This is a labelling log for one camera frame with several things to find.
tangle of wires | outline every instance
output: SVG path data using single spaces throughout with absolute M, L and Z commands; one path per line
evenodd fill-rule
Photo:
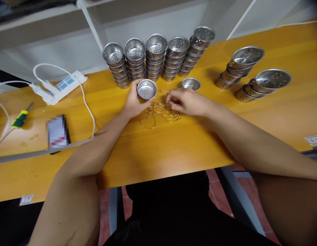
M 170 91 L 164 92 L 164 91 L 158 90 L 158 92 L 159 94 L 154 97 L 154 100 L 151 106 L 147 108 L 148 111 L 144 113 L 144 114 L 147 114 L 148 117 L 146 117 L 143 120 L 139 120 L 140 125 L 144 128 L 153 129 L 157 126 L 155 116 L 156 117 L 161 116 L 162 118 L 165 119 L 165 121 L 170 123 L 180 120 L 183 116 L 183 113 L 173 110 L 171 108 L 171 105 L 167 103 L 166 98 Z M 149 118 L 154 119 L 154 124 L 152 127 L 146 127 L 141 122 Z

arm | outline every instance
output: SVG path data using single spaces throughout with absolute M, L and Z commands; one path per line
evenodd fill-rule
M 35 225 L 29 246 L 97 245 L 100 207 L 96 174 L 105 166 L 129 120 L 149 107 L 137 99 L 133 81 L 121 112 L 81 145 L 56 174 Z
M 191 89 L 174 89 L 167 101 L 172 109 L 207 118 L 210 130 L 251 171 L 266 216 L 281 241 L 317 243 L 317 162 Z

hand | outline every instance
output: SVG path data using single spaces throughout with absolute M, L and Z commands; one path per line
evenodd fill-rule
M 138 92 L 137 92 L 137 85 L 143 79 L 137 79 L 131 83 L 131 89 L 128 95 L 128 98 L 125 102 L 125 105 L 122 109 L 122 112 L 129 117 L 130 119 L 140 114 L 146 108 L 148 108 L 151 104 L 153 99 L 148 100 L 145 103 L 140 103 L 138 100 Z
M 171 90 L 166 101 L 171 104 L 171 107 L 174 110 L 188 115 L 204 117 L 208 117 L 209 113 L 214 108 L 221 106 L 190 88 Z

yellow table surface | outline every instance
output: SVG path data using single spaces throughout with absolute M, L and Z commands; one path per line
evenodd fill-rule
M 256 45 L 265 49 L 265 57 L 250 74 L 230 89 L 221 90 L 214 81 L 239 48 Z M 292 75 L 289 86 L 250 103 L 238 101 L 234 92 L 259 72 L 278 68 Z M 201 81 L 199 93 L 226 105 L 241 117 L 271 133 L 298 151 L 312 149 L 305 137 L 317 135 L 317 23 L 282 27 L 212 44 L 189 77 Z M 86 100 L 97 128 L 111 120 L 124 105 L 129 89 L 122 90 L 109 70 L 88 75 L 83 84 Z M 179 87 L 184 78 L 157 87 L 163 91 Z M 80 88 L 55 106 L 48 106 L 30 88 L 0 94 L 0 101 L 14 119 L 33 101 L 34 105 L 22 129 L 15 129 L 0 144 L 0 156 L 42 150 L 47 147 L 45 122 L 57 114 L 67 114 L 72 142 L 87 139 L 92 119 L 83 103 Z M 139 124 L 142 114 L 132 119 L 118 140 L 105 168 L 98 176 L 99 188 L 170 177 L 231 165 L 234 160 L 217 136 L 208 134 L 195 118 L 184 115 L 169 123 L 157 116 L 157 127 L 145 129 Z M 148 127 L 152 119 L 144 121 Z M 0 108 L 0 136 L 7 119 Z M 0 164 L 0 201 L 34 195 L 43 201 L 50 184 L 65 160 L 76 149 L 56 155 Z

red tile floor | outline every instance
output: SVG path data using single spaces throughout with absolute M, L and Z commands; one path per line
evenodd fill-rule
M 244 168 L 241 165 L 233 165 L 233 171 L 244 171 Z M 214 169 L 206 170 L 208 178 L 210 180 L 210 191 L 209 197 L 211 198 L 212 202 L 216 205 L 218 209 L 225 212 L 229 216 L 233 217 L 231 208 L 229 206 L 227 197 L 223 191 L 222 185 L 217 177 L 217 174 Z M 277 239 L 276 235 L 274 234 L 268 220 L 265 217 L 263 212 L 257 187 L 255 182 L 252 179 L 248 178 L 237 178 L 241 186 L 246 191 L 249 199 L 253 203 L 254 209 L 256 214 L 261 222 L 262 228 L 266 234 L 266 237 L 275 242 L 278 245 L 281 245 L 279 240 Z M 132 200 L 128 197 L 128 194 L 125 190 L 125 186 L 122 187 L 122 195 L 123 195 L 123 205 L 124 205 L 124 215 L 125 220 L 127 220 L 132 213 Z M 104 242 L 110 236 L 110 223 L 109 223 L 109 190 L 101 190 L 99 191 L 100 197 L 100 235 L 99 235 L 99 242 L 98 246 L 102 246 Z

